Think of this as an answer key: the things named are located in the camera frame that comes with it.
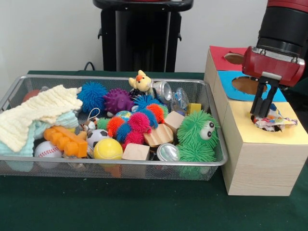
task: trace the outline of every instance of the soccer ball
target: soccer ball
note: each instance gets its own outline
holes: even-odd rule
[[[98,141],[101,141],[106,138],[110,138],[110,136],[108,136],[108,132],[103,129],[98,129],[98,130],[94,130],[89,133],[87,137],[87,142],[88,142],[89,147],[94,149]]]

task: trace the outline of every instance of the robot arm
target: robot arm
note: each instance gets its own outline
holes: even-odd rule
[[[266,117],[278,86],[293,87],[302,77],[300,58],[308,39],[308,0],[269,0],[256,47],[244,55],[243,73],[256,77],[259,85],[251,113]],[[262,99],[266,84],[271,89]]]

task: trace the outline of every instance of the light blue towel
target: light blue towel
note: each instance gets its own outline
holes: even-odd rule
[[[13,152],[7,145],[0,142],[0,155],[4,156],[33,156],[34,140],[43,137],[43,133],[46,129],[52,126],[63,126],[65,128],[75,128],[78,126],[78,119],[73,112],[64,113],[58,117],[55,124],[49,124],[42,121],[33,121],[29,127],[28,139],[25,146],[19,152]],[[27,162],[25,165],[22,162],[7,161],[6,162],[13,170],[17,171],[30,171],[33,166],[33,162]]]

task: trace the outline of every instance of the wire mesh basket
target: wire mesh basket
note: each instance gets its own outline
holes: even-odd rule
[[[213,96],[208,84],[200,80],[164,79],[172,91],[183,88],[190,102],[201,103],[202,109],[218,121]],[[24,96],[43,86],[52,88],[63,84],[66,88],[79,88],[84,83],[96,81],[108,90],[122,88],[131,90],[128,78],[122,77],[79,77],[26,75],[18,78],[0,102],[1,112],[22,103]],[[88,115],[79,113],[82,124]],[[0,175],[82,177],[82,178],[133,178],[166,180],[209,180],[218,166],[226,163],[227,149],[221,128],[217,128],[219,143],[215,148],[215,162],[168,162],[98,160],[76,158],[38,158],[3,156],[0,154]]]

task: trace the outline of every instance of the black cable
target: black cable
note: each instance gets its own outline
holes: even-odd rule
[[[95,71],[95,67],[94,67],[94,65],[93,65],[93,63],[92,63],[92,62],[87,62],[86,66],[85,66],[85,68],[84,68],[83,70],[84,70],[84,71],[86,71],[86,70],[87,70],[87,68],[88,68],[88,66],[89,66],[89,64],[91,65],[92,70],[93,70],[93,71]]]

